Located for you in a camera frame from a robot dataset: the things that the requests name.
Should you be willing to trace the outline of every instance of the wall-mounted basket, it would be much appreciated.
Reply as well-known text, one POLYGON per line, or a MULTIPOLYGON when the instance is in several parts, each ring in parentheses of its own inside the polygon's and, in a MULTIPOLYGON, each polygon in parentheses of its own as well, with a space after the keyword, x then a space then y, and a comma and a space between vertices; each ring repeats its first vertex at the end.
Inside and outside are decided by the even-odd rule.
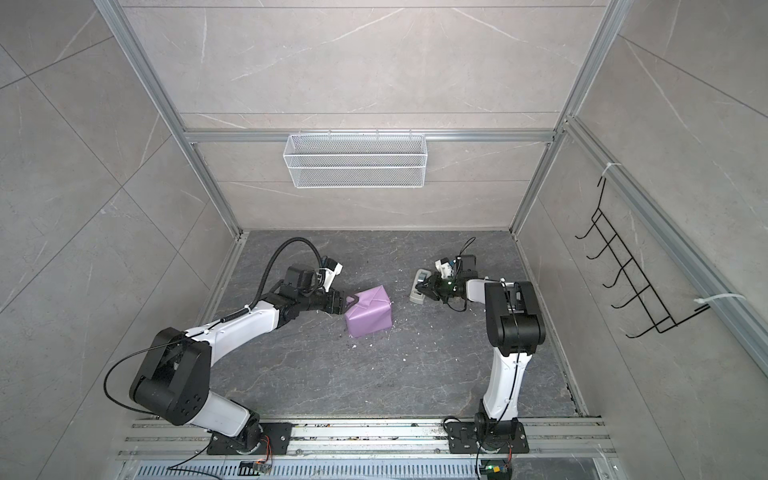
POLYGON ((294 134, 283 152, 297 188, 423 187, 423 134, 294 134))

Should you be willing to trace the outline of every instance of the white zip tie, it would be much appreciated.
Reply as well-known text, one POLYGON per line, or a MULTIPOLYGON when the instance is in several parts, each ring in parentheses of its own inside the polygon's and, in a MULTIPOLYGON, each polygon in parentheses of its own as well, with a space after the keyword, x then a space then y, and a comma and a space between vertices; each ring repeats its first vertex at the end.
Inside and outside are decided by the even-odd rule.
POLYGON ((741 298, 742 300, 746 300, 746 297, 744 295, 739 295, 738 293, 718 293, 717 295, 708 296, 707 298, 694 298, 694 302, 705 304, 708 302, 711 302, 712 300, 717 300, 719 298, 727 298, 727 297, 733 297, 733 298, 741 298))
POLYGON ((605 164, 605 169, 603 170, 603 173, 600 174, 601 177, 605 177, 605 172, 608 171, 609 168, 613 167, 614 165, 621 165, 621 164, 612 164, 611 162, 608 162, 605 164))

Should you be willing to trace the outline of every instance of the lavender wrapped box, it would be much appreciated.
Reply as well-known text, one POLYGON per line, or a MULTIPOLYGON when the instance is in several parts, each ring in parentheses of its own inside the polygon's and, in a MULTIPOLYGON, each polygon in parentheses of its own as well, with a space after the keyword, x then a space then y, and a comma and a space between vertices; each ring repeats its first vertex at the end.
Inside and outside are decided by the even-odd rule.
POLYGON ((357 296, 360 301, 344 314, 351 336, 358 338, 392 327, 392 306, 383 285, 360 292, 357 296))

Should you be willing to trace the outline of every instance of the black wire rack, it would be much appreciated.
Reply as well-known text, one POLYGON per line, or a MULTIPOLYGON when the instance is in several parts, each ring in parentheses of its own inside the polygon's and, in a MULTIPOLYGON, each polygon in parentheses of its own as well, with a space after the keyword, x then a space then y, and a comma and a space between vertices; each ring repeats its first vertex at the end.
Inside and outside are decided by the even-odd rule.
POLYGON ((601 239, 605 243, 602 250, 595 255, 594 257, 590 257, 587 255, 587 258, 589 260, 596 260, 599 258, 603 253, 606 251, 611 252, 611 255, 613 256, 614 260, 616 260, 616 264, 619 266, 619 271, 616 273, 616 278, 614 278, 613 283, 610 285, 606 285, 603 283, 603 286, 605 288, 613 288, 618 283, 619 278, 621 277, 621 274, 624 274, 624 277, 626 277, 627 282, 629 283, 630 287, 634 291, 634 295, 629 298, 626 302, 624 302, 621 305, 611 305, 615 309, 621 309, 632 303, 634 300, 637 300, 640 302, 640 304, 643 306, 643 310, 648 315, 648 319, 650 320, 651 326, 647 329, 643 330, 642 332, 638 333, 637 335, 629 335, 627 334, 628 338, 636 339, 639 338, 646 333, 650 332, 653 329, 656 329, 659 333, 664 333, 670 329, 673 329, 676 326, 681 325, 682 323, 685 323, 686 321, 694 318, 696 315, 702 312, 706 312, 710 306, 709 305, 702 305, 699 306, 694 310, 692 314, 685 317, 682 320, 675 320, 672 314, 670 313, 669 309, 667 308, 667 305, 664 304, 664 301, 659 296, 658 292, 654 288, 653 284, 651 284, 650 280, 646 276, 645 272, 643 271, 643 267, 638 263, 637 260, 635 260, 634 255, 632 254, 631 250, 627 248, 627 244, 624 242, 624 239, 621 238, 621 236, 618 234, 616 229, 614 228, 611 221, 605 216, 605 212, 601 209, 601 204, 603 201, 603 193, 605 192, 605 177, 601 177, 598 181, 598 188, 600 189, 600 198, 598 199, 598 207, 594 210, 594 213, 590 217, 592 225, 589 227, 589 230, 587 230, 587 233, 579 237, 576 235, 576 238, 579 240, 583 240, 584 238, 589 235, 592 230, 597 231, 600 234, 601 239), (599 220, 605 220, 604 226, 601 228, 600 225, 598 225, 599 220), (621 244, 621 246, 624 248, 624 250, 627 251, 627 255, 629 256, 629 260, 622 261, 619 260, 619 256, 616 254, 616 250, 614 249, 613 245, 616 245, 618 243, 621 244), (640 285, 644 284, 642 288, 639 290, 637 289, 640 285, 635 285, 632 279, 630 278, 630 274, 627 272, 627 268, 633 266, 637 271, 640 272, 640 276, 636 276, 635 280, 639 280, 640 285), (660 305, 660 313, 657 315, 654 315, 650 312, 648 303, 649 300, 652 300, 655 298, 657 301, 657 304, 660 305), (661 317, 660 320, 656 321, 654 317, 661 317))

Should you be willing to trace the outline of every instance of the black cable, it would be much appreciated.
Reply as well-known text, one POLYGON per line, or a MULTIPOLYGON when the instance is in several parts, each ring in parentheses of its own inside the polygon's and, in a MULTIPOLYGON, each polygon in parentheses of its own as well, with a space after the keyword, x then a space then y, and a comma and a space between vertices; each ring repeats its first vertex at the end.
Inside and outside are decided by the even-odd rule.
POLYGON ((485 438, 488 436, 488 424, 485 424, 485 428, 483 429, 482 437, 480 436, 480 431, 477 432, 477 439, 478 439, 478 452, 475 454, 475 476, 477 477, 477 480, 480 480, 480 451, 482 450, 482 446, 485 443, 485 438))
POLYGON ((455 436, 451 435, 448 432, 448 427, 445 426, 445 424, 448 422, 448 420, 453 420, 455 422, 461 422, 461 420, 457 419, 453 415, 448 415, 445 418, 443 418, 442 422, 440 422, 440 424, 442 425, 443 432, 445 432, 445 434, 448 436, 449 439, 453 440, 453 439, 455 439, 455 436))
POLYGON ((472 245, 472 242, 474 242, 475 240, 477 240, 477 237, 470 237, 469 240, 467 240, 464 243, 464 246, 462 247, 462 249, 458 252, 458 257, 460 257, 462 253, 464 253, 464 250, 467 250, 467 247, 472 245))
POLYGON ((201 333, 203 333, 203 332, 200 332, 200 333, 195 333, 195 334, 194 334, 194 335, 192 335, 192 336, 185 336, 185 337, 182 337, 182 338, 180 338, 179 340, 174 340, 173 342, 164 343, 164 344, 162 344, 162 345, 151 346, 151 347, 149 347, 148 349, 143 349, 143 350, 139 350, 138 352, 133 352, 132 354, 130 354, 130 355, 128 355, 128 356, 124 356, 123 358, 119 359, 119 360, 118 360, 118 361, 117 361, 117 362, 116 362, 116 363, 115 363, 115 364, 112 366, 112 368, 110 368, 110 369, 107 371, 107 375, 105 375, 105 376, 104 376, 104 383, 102 384, 102 388, 104 389, 104 394, 105 394, 105 395, 107 396, 107 398, 108 398, 108 399, 110 399, 112 402, 114 402, 114 403, 118 404, 119 406, 123 407, 124 409, 128 409, 128 410, 131 410, 132 412, 137 412, 137 413, 144 413, 144 414, 146 414, 146 415, 156 415, 156 413, 148 412, 147 410, 140 410, 140 409, 135 409, 135 408, 134 408, 134 407, 132 407, 132 406, 128 406, 128 405, 125 405, 124 403, 122 403, 122 402, 119 402, 119 401, 117 401, 116 399, 114 399, 114 397, 113 397, 112 395, 110 395, 110 394, 109 394, 109 392, 107 391, 107 381, 109 380, 109 375, 110 375, 110 374, 112 374, 112 370, 114 370, 115 368, 117 368, 117 366, 118 366, 118 365, 120 365, 120 364, 121 364, 122 362, 124 362, 125 360, 128 360, 128 359, 130 359, 131 357, 134 357, 134 356, 136 356, 136 355, 140 355, 140 354, 142 354, 142 353, 145 353, 145 352, 149 352, 150 350, 159 349, 159 348, 164 348, 164 347, 166 347, 166 346, 171 346, 171 345, 176 345, 177 343, 181 343, 181 342, 183 342, 183 341, 184 341, 184 339, 191 339, 191 338, 194 338, 194 337, 196 337, 196 336, 200 335, 201 333))
POLYGON ((515 316, 515 312, 512 312, 511 314, 512 319, 515 321, 515 329, 518 333, 518 358, 515 360, 515 377, 512 379, 512 390, 509 393, 509 400, 507 401, 507 405, 504 407, 504 412, 502 412, 501 416, 498 417, 499 422, 504 418, 504 414, 507 412, 509 404, 512 402, 512 396, 515 394, 515 385, 518 382, 518 365, 520 364, 520 326, 518 325, 518 319, 515 316))
POLYGON ((261 298, 261 293, 264 291, 264 286, 266 285, 266 278, 270 275, 270 270, 272 270, 272 265, 274 265, 275 260, 277 260, 277 257, 280 255, 281 252, 285 249, 285 247, 288 247, 291 243, 294 242, 304 242, 307 245, 310 246, 310 249, 312 250, 312 253, 315 254, 315 258, 317 258, 317 265, 320 270, 323 269, 323 260, 320 258, 320 253, 317 251, 315 246, 307 240, 304 237, 293 237, 289 238, 288 240, 284 241, 279 247, 277 247, 277 250, 275 250, 275 253, 272 254, 272 257, 270 258, 270 261, 266 264, 266 269, 264 269, 264 274, 261 276, 261 282, 259 282, 259 289, 256 291, 256 296, 253 298, 253 302, 250 304, 250 308, 254 308, 257 303, 259 303, 259 299, 261 298))
POLYGON ((190 458, 187 458, 187 459, 186 459, 186 460, 184 460, 183 462, 177 463, 176 465, 174 465, 174 466, 172 466, 172 467, 166 467, 165 469, 166 469, 166 470, 175 470, 176 472, 190 472, 190 473, 199 473, 199 474, 201 474, 201 475, 208 475, 209 477, 211 477, 211 478, 215 478, 216 480, 224 480, 224 479, 223 479, 223 478, 221 478, 219 475, 215 475, 215 474, 213 474, 213 473, 208 473, 208 472, 203 472, 202 470, 193 470, 192 468, 178 468, 178 467, 179 467, 179 465, 183 465, 183 464, 185 464, 185 463, 189 462, 190 460, 193 460, 193 459, 194 459, 195 457, 197 457, 199 454, 201 454, 201 453, 205 452, 206 450, 208 450, 208 447, 210 447, 210 444, 211 444, 211 443, 213 443, 213 442, 214 442, 214 436, 213 436, 213 435, 211 435, 211 436, 210 436, 210 441, 208 442, 208 445, 205 445, 205 448, 201 449, 201 450, 200 450, 198 453, 196 453, 196 454, 192 455, 190 458))
POLYGON ((453 310, 454 312, 466 312, 467 311, 467 299, 464 299, 464 308, 462 308, 461 310, 457 310, 457 309, 453 308, 451 306, 451 304, 448 303, 448 299, 447 298, 445 299, 445 305, 447 305, 448 308, 453 310))

